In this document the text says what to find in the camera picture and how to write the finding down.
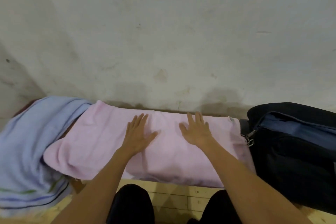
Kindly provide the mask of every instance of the yellow floor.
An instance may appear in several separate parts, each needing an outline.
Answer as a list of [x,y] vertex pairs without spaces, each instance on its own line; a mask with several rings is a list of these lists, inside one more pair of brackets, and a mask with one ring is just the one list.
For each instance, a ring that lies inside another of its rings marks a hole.
[[[119,187],[134,183],[148,191],[152,200],[157,222],[184,224],[190,218],[199,219],[209,201],[218,191],[213,188],[178,186],[157,182],[137,180],[121,180]],[[0,219],[0,224],[49,224],[55,216],[71,201],[66,197],[58,205],[45,212],[31,214],[15,219]],[[336,216],[321,211],[303,207],[301,209],[314,224],[335,224]]]

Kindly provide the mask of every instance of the black pants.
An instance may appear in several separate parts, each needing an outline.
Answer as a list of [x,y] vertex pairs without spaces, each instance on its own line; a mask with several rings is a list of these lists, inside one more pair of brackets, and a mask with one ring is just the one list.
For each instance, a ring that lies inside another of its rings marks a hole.
[[[188,223],[242,224],[226,190],[216,192],[204,209],[200,221]],[[154,210],[147,191],[135,184],[123,186],[115,195],[107,224],[144,223],[154,224]]]

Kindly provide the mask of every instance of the folded pink fabric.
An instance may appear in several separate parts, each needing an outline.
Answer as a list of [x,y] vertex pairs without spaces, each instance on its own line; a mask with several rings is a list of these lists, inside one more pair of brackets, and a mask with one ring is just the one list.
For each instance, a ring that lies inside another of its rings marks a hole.
[[[44,161],[63,174],[90,180],[122,145],[127,122],[141,113],[149,114],[146,133],[160,133],[145,151],[128,162],[123,178],[223,187],[205,154],[182,137],[179,123],[187,124],[187,115],[123,109],[102,101],[91,105],[64,138],[47,148]],[[249,148],[240,135],[239,121],[210,116],[204,116],[204,121],[219,144],[255,173]]]

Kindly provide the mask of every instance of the hand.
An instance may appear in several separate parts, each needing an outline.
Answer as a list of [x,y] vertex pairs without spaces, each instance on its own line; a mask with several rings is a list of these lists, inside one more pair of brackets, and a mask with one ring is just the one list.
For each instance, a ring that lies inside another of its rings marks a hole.
[[187,113],[189,127],[185,127],[183,123],[179,124],[180,130],[184,139],[190,144],[196,145],[201,148],[209,140],[213,140],[208,122],[204,123],[201,113],[196,112],[195,121],[190,113]]
[[158,135],[158,132],[155,131],[147,138],[144,137],[144,128],[147,118],[148,114],[144,116],[142,113],[139,117],[134,116],[132,122],[127,124],[126,135],[121,149],[124,149],[131,156],[145,150],[150,142]]

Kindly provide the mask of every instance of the black bag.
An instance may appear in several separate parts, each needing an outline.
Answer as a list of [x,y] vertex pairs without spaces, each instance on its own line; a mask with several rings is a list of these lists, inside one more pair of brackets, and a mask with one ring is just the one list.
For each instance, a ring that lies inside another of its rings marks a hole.
[[271,103],[247,116],[257,175],[291,202],[336,214],[336,114]]

